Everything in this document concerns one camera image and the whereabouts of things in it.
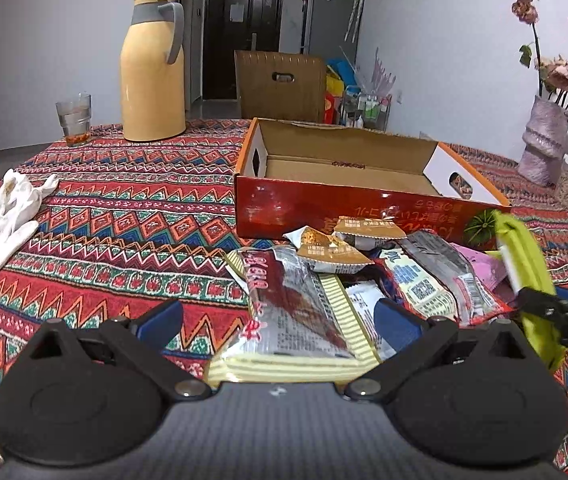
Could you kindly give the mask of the white small snack packet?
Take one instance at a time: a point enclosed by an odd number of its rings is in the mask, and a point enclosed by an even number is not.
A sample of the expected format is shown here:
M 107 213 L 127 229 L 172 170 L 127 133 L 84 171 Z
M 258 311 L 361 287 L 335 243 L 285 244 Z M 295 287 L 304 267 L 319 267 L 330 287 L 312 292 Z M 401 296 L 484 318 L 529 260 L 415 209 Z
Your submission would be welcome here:
M 354 311 L 360 318 L 364 333 L 369 339 L 377 358 L 385 361 L 395 355 L 395 349 L 380 336 L 375 328 L 374 314 L 377 302 L 384 298 L 384 294 L 373 281 L 360 282 L 346 288 Z

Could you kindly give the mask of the lime green snack packet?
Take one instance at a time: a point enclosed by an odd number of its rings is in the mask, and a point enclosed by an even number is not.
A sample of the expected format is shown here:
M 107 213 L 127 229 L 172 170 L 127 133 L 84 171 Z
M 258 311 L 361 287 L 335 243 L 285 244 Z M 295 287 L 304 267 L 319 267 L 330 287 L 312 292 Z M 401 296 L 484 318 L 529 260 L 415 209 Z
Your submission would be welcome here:
M 555 296 L 555 286 L 543 252 L 526 224 L 512 214 L 497 209 L 493 209 L 492 218 L 498 249 L 514 292 L 531 288 Z M 558 342 L 558 330 L 550 321 L 525 313 L 523 307 L 519 307 L 519 318 L 531 347 L 550 373 L 554 374 L 566 354 L 566 349 Z

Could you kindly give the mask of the striped yellow snack packet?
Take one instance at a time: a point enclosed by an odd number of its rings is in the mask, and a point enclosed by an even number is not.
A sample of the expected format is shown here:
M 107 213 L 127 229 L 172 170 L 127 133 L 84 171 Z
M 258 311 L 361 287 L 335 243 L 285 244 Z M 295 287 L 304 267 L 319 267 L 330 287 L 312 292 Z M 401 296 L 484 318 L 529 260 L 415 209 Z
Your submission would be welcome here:
M 247 292 L 249 318 L 214 354 L 205 379 L 334 382 L 345 385 L 380 364 L 341 281 L 317 274 L 296 249 L 238 249 L 227 270 Z

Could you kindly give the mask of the white blue QR snack packet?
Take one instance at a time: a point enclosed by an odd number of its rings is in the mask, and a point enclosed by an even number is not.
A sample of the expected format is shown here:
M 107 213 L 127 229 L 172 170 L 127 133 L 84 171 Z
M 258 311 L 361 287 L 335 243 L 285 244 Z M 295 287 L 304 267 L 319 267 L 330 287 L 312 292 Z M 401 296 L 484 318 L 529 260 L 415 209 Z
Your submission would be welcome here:
M 421 318 L 443 316 L 455 320 L 458 306 L 454 296 L 402 248 L 383 249 L 379 256 L 406 307 Z

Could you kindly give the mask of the pink snack packet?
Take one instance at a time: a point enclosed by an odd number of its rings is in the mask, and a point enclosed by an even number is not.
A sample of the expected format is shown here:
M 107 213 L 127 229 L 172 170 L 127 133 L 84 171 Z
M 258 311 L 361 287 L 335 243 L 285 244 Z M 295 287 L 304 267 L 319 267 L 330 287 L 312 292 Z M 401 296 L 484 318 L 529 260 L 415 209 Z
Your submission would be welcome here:
M 470 263 L 477 278 L 491 292 L 508 277 L 508 271 L 500 258 L 459 244 L 452 244 L 452 246 Z

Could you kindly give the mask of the silver grey snack packet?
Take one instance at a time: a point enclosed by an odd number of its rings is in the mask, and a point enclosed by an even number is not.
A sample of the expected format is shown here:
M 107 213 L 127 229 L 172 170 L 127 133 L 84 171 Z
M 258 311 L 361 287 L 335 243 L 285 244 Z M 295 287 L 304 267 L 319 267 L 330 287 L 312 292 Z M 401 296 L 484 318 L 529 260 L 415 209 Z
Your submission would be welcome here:
M 399 240 L 401 248 L 453 295 L 463 326 L 487 322 L 508 305 L 482 284 L 470 262 L 439 235 L 421 230 Z

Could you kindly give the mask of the brown flat snack packet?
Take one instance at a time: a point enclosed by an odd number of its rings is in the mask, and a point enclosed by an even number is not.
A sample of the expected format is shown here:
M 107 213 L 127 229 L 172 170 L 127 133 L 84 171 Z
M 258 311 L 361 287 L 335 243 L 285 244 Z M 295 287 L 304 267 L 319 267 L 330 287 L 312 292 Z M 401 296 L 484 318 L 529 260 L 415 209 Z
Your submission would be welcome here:
M 406 234 L 391 219 L 340 217 L 333 235 L 359 249 L 373 250 L 404 240 Z

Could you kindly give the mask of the patterned red tablecloth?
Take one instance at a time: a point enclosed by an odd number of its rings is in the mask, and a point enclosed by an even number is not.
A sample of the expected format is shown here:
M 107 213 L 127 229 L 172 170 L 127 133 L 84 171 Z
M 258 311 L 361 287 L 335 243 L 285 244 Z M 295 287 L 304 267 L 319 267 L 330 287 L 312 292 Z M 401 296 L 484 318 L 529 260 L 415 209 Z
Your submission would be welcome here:
M 136 318 L 165 297 L 184 306 L 165 356 L 201 377 L 247 320 L 223 255 L 272 245 L 235 231 L 233 173 L 249 125 L 198 119 L 150 145 L 126 142 L 120 125 L 99 126 L 90 142 L 54 142 L 17 167 L 34 185 L 51 174 L 60 181 L 38 212 L 40 229 L 0 271 L 0 382 L 46 318 L 91 328 Z M 451 148 L 497 185 L 534 233 L 555 284 L 568 288 L 568 211 L 554 193 L 520 177 L 512 159 Z M 568 396 L 568 353 L 555 377 Z M 568 474 L 568 435 L 556 463 Z

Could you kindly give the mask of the brown triangle snack packet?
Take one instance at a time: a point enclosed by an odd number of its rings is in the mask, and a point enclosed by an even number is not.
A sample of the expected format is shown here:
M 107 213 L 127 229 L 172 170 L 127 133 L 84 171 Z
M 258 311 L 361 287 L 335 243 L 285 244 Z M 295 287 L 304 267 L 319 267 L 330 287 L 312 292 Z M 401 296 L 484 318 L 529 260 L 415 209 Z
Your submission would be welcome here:
M 334 235 L 303 226 L 284 234 L 297 249 L 297 256 L 316 273 L 356 274 L 373 261 L 357 248 Z

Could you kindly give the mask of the pink textured vase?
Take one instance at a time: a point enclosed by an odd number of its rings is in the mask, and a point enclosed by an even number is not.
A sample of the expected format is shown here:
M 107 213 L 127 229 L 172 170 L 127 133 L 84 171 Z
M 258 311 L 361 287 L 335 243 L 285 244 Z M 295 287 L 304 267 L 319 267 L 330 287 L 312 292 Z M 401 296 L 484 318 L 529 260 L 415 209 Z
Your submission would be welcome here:
M 518 173 L 535 184 L 554 185 L 566 153 L 568 111 L 535 96 L 522 139 L 525 148 Z

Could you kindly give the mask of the red orange cardboard box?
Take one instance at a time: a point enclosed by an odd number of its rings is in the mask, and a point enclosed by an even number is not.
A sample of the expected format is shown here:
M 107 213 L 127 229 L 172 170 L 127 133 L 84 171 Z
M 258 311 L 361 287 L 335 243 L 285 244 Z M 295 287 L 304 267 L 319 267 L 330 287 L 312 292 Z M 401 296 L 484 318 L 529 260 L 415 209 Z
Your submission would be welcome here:
M 462 243 L 498 188 L 448 144 L 375 130 L 256 118 L 234 174 L 236 232 L 279 240 L 301 226 L 331 233 L 341 217 L 390 218 L 406 233 Z

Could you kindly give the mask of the glass cup with tea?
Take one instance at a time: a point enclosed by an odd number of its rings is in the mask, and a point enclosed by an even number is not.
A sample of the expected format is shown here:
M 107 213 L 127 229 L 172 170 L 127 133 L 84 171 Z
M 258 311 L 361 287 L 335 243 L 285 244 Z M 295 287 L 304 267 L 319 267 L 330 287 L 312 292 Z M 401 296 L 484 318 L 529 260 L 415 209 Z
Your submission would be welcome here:
M 75 146 L 90 140 L 92 120 L 92 96 L 78 93 L 72 99 L 56 103 L 56 112 L 63 139 L 68 146 Z

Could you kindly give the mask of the yellow thermos jug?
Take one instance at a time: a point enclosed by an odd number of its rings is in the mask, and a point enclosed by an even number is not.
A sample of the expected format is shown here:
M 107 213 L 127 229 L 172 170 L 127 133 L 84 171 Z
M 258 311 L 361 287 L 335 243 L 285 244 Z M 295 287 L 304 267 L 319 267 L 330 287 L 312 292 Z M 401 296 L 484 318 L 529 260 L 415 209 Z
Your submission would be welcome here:
M 120 53 L 123 135 L 155 142 L 186 130 L 184 9 L 177 0 L 134 0 Z

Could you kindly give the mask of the brown cardboard box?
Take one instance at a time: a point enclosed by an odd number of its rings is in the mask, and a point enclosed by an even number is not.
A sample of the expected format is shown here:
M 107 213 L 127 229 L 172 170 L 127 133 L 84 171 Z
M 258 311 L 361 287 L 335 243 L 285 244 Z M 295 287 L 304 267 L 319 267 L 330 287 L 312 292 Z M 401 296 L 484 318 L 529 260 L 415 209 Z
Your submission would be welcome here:
M 304 54 L 236 51 L 241 117 L 323 122 L 326 65 Z

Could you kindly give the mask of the dark entrance door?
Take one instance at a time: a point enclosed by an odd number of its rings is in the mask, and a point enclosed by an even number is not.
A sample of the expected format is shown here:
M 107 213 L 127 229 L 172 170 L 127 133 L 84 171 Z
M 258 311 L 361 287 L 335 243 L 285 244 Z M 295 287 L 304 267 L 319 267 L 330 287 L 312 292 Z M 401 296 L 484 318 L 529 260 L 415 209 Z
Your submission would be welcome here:
M 235 53 L 276 52 L 283 0 L 205 0 L 203 99 L 236 98 Z

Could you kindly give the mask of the grey refrigerator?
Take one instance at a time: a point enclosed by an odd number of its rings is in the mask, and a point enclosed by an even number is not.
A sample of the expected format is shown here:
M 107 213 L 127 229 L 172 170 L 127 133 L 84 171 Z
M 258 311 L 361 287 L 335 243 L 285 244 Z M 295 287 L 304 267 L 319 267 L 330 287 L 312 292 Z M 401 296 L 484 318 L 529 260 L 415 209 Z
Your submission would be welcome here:
M 365 0 L 305 0 L 300 53 L 323 58 L 357 59 Z

